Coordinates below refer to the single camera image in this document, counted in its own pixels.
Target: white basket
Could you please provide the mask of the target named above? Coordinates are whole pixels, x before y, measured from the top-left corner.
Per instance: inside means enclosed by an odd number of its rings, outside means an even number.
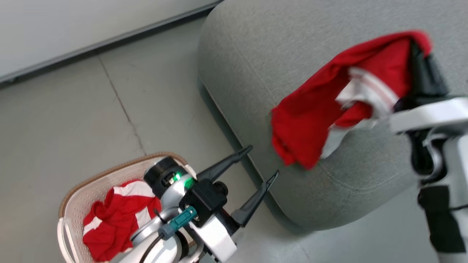
[[[91,205],[95,201],[103,201],[112,187],[128,180],[143,179],[145,171],[165,156],[171,156],[189,173],[196,175],[182,157],[169,152],[161,152],[108,169],[68,192],[60,206],[57,225],[58,245],[67,263],[94,262],[88,247],[83,244],[83,219],[89,213]]]

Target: white wall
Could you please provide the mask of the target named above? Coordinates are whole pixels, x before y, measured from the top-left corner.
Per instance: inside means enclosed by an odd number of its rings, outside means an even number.
[[[0,82],[217,0],[0,0]]]

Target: brown basket rim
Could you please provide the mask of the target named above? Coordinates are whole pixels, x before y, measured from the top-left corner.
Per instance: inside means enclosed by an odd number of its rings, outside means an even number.
[[[110,173],[113,173],[117,170],[120,170],[120,169],[123,169],[125,167],[128,167],[130,165],[134,165],[134,164],[137,164],[139,162],[142,162],[142,161],[147,161],[149,159],[153,159],[153,158],[156,158],[156,157],[162,157],[162,156],[170,156],[174,159],[176,159],[177,161],[179,161],[181,164],[183,165],[186,165],[187,164],[187,161],[182,158],[181,156],[175,154],[175,153],[172,153],[172,152],[157,152],[157,153],[153,153],[153,154],[150,154],[150,155],[145,155],[145,156],[142,156],[142,157],[139,157],[139,158],[136,158],[136,159],[133,159],[131,161],[128,161],[128,162],[125,162],[125,163],[122,163],[122,164],[119,164],[119,165],[116,165],[112,168],[109,168],[85,181],[82,181],[81,183],[77,184],[75,187],[73,187],[66,195],[65,195],[65,198],[63,198],[63,201],[62,203],[60,204],[60,209],[59,209],[59,212],[58,212],[58,217],[59,218],[62,218],[64,215],[65,215],[65,207],[66,207],[66,204],[68,203],[68,201],[70,200],[70,198],[72,197],[72,195],[78,191],[80,188],[82,188],[83,186],[86,186],[104,176],[107,176],[108,174]]]

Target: red clothing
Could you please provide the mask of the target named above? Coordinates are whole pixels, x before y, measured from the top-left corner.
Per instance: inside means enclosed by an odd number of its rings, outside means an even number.
[[[352,127],[369,119],[373,108],[356,102],[347,110],[335,101],[350,82],[349,68],[370,72],[401,98],[410,90],[410,44],[415,41],[425,56],[431,43],[421,31],[376,38],[334,57],[272,110],[272,143],[286,165],[299,162],[311,169],[318,162],[331,125]]]
[[[83,243],[96,261],[110,261],[132,247],[131,235],[161,211],[161,203],[144,181],[132,180],[109,190],[84,218]]]

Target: teal connector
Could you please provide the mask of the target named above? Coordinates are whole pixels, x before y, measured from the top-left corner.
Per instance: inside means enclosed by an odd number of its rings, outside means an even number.
[[[181,214],[174,217],[169,223],[161,226],[158,229],[158,234],[162,235],[162,239],[168,240],[171,238],[179,229],[187,225],[197,216],[195,208],[189,206]]]

